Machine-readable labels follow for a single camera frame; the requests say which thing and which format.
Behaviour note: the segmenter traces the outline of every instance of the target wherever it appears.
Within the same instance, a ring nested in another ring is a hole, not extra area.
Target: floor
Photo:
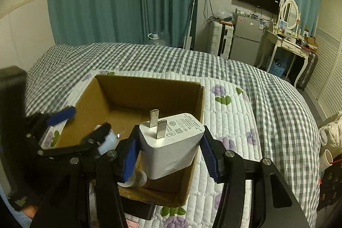
[[[323,119],[320,117],[317,109],[315,108],[312,100],[310,99],[310,97],[308,96],[308,94],[304,91],[304,90],[300,90],[300,89],[297,89],[297,91],[303,96],[304,100],[306,101],[307,103],[307,106],[309,107],[315,121],[316,121],[316,124],[319,125],[321,124],[321,122],[323,121]]]

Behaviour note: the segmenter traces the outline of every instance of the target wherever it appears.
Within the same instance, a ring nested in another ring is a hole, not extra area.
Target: open cardboard box
[[[159,109],[160,118],[187,112],[202,122],[203,99],[204,88],[199,83],[97,75],[78,100],[76,115],[65,125],[56,147],[79,144],[96,125],[105,122],[120,134],[120,139],[126,139],[134,125],[149,120],[151,109]],[[187,168],[160,179],[148,179],[143,187],[119,186],[120,195],[161,206],[183,206],[190,190],[194,161]],[[142,169],[140,157],[136,168]]]
[[[313,50],[315,53],[318,49],[318,45],[316,44],[316,38],[315,37],[304,37],[304,40],[309,44],[309,48]]]

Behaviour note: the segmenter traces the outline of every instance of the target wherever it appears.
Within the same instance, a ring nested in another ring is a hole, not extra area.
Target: white jacket
[[[322,144],[320,155],[326,149],[331,152],[333,159],[342,154],[342,111],[326,119],[318,129]]]

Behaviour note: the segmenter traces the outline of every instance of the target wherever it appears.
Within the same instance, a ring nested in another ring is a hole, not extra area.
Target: white power adapter
[[[158,109],[152,110],[150,121],[139,126],[141,161],[150,179],[188,167],[204,133],[204,126],[189,113],[158,116]]]

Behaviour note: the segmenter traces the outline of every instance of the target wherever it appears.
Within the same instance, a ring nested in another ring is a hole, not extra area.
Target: table leg
[[[304,60],[304,65],[303,65],[302,69],[300,70],[300,72],[299,72],[299,74],[298,74],[298,76],[297,76],[297,78],[296,78],[296,80],[295,80],[295,84],[293,85],[295,88],[296,88],[296,86],[297,86],[297,81],[298,81],[299,77],[302,75],[302,73],[304,72],[305,68],[307,67],[308,58],[309,58],[309,56],[307,56],[307,57],[305,58],[305,60]]]
[[[258,69],[261,67],[262,62],[264,62],[264,59],[265,59],[266,42],[264,41],[262,44],[263,44],[263,47],[262,47],[262,55],[261,55],[260,63],[259,63],[259,65],[257,66]]]
[[[266,73],[268,73],[268,72],[270,71],[270,68],[271,68],[271,65],[272,65],[274,56],[275,56],[275,54],[276,54],[277,48],[278,48],[278,42],[277,42],[277,43],[275,44],[275,46],[274,46],[274,50],[273,50],[273,53],[272,53],[272,56],[271,56],[270,63],[268,64],[268,68],[267,68]]]
[[[286,77],[288,77],[288,75],[289,75],[289,73],[290,73],[290,71],[291,71],[291,69],[292,69],[293,63],[294,63],[295,60],[296,60],[296,57],[297,57],[297,55],[293,54],[293,59],[292,59],[290,68],[289,68],[289,70],[288,70],[287,73],[286,73]]]

